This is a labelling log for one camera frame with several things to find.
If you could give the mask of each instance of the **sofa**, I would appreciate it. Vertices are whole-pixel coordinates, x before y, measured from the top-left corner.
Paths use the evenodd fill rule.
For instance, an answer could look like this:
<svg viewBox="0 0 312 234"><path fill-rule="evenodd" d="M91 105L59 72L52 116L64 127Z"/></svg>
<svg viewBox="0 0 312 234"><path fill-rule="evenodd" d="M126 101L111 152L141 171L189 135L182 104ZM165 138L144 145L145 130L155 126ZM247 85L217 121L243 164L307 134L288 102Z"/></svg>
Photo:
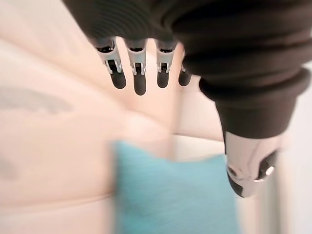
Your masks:
<svg viewBox="0 0 312 234"><path fill-rule="evenodd" d="M123 139L169 160L223 153L214 103L193 76L156 85L156 46L147 43L147 91L116 89L96 51L59 0L0 1L0 234L111 234L114 154ZM236 197L243 234L292 233L288 162L250 198Z"/></svg>

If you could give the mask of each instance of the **white wall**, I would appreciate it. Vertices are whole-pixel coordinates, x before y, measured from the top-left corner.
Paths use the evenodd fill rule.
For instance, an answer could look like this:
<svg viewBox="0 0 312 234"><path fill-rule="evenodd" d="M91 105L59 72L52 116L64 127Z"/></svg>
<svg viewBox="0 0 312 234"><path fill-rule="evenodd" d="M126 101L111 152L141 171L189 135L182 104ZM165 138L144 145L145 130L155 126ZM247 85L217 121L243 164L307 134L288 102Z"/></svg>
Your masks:
<svg viewBox="0 0 312 234"><path fill-rule="evenodd" d="M312 233L312 87L300 96L290 124L291 141L285 153L288 162L284 186L290 234Z"/></svg>

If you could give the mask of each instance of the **teal pillow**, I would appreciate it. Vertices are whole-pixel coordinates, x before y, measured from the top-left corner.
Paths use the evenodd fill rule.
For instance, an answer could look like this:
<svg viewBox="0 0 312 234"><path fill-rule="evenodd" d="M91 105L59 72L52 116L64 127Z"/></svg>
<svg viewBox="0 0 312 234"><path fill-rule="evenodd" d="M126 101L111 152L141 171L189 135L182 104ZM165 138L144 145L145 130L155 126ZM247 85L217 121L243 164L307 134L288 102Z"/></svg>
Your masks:
<svg viewBox="0 0 312 234"><path fill-rule="evenodd" d="M118 234L238 234L224 156L171 162L116 144Z"/></svg>

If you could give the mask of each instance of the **robotic arm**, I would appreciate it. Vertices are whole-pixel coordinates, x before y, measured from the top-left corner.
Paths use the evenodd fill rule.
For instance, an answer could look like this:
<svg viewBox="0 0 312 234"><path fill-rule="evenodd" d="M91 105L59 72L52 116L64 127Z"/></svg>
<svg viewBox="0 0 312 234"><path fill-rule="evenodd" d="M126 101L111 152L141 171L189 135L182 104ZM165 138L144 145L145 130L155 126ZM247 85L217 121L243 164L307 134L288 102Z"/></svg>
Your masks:
<svg viewBox="0 0 312 234"><path fill-rule="evenodd" d="M180 41L185 58L179 83L187 85L190 74L201 76L202 93L215 102L233 190L248 197L270 176L296 99L310 82L302 64L312 59L312 1L64 2L100 52L117 88L126 85L117 47L114 40L100 47L98 41L126 39L139 95L146 90L145 39L156 39L160 88L168 84Z"/></svg>

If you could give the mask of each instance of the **black fingertip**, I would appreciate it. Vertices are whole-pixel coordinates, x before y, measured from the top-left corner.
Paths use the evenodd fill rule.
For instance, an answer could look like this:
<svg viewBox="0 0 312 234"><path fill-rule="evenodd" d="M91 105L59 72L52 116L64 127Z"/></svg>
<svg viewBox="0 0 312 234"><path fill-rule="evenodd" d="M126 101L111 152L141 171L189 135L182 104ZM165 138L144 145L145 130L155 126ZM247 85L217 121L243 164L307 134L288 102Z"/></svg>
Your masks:
<svg viewBox="0 0 312 234"><path fill-rule="evenodd" d="M135 92L137 95L143 95L146 92L146 79L145 75L138 73L134 77L134 85L135 85Z"/></svg>
<svg viewBox="0 0 312 234"><path fill-rule="evenodd" d="M179 84L181 86L187 86L190 81L191 81L191 74L188 73L188 72L183 72L183 71L180 71L180 74L179 74Z"/></svg>
<svg viewBox="0 0 312 234"><path fill-rule="evenodd" d="M158 72L157 74L157 84L159 88L166 88L169 81L169 73Z"/></svg>
<svg viewBox="0 0 312 234"><path fill-rule="evenodd" d="M113 85L116 88L123 89L124 87L126 87L127 82L126 82L126 77L123 71L121 71L121 73L119 72L112 73L111 78L112 78Z"/></svg>
<svg viewBox="0 0 312 234"><path fill-rule="evenodd" d="M229 182L230 182L230 185L232 187L232 189L234 190L234 192L239 195L240 197L243 197L242 193L243 193L243 187L236 184L232 178L230 177L229 173L228 173L228 179L229 179Z"/></svg>

